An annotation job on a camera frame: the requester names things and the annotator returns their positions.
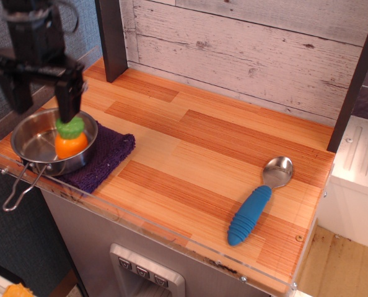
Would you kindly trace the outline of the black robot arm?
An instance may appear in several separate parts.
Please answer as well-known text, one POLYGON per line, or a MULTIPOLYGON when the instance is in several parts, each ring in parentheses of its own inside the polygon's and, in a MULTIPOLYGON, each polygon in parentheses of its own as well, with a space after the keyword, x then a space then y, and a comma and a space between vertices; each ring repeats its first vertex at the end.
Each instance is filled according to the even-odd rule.
POLYGON ((59 1, 3 1, 12 46, 0 48, 0 87, 17 113, 32 105, 31 84, 53 87, 60 119, 80 112, 84 66, 66 55, 59 1))

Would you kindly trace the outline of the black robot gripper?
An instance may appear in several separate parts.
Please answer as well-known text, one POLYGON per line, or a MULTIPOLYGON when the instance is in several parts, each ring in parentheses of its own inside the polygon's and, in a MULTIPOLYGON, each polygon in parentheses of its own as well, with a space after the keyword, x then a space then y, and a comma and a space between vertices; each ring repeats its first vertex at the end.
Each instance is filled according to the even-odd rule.
POLYGON ((60 120, 80 111, 84 66, 65 53, 59 9, 4 9, 12 47, 0 48, 0 87, 9 106, 24 114, 33 105, 30 84, 53 86, 60 120))

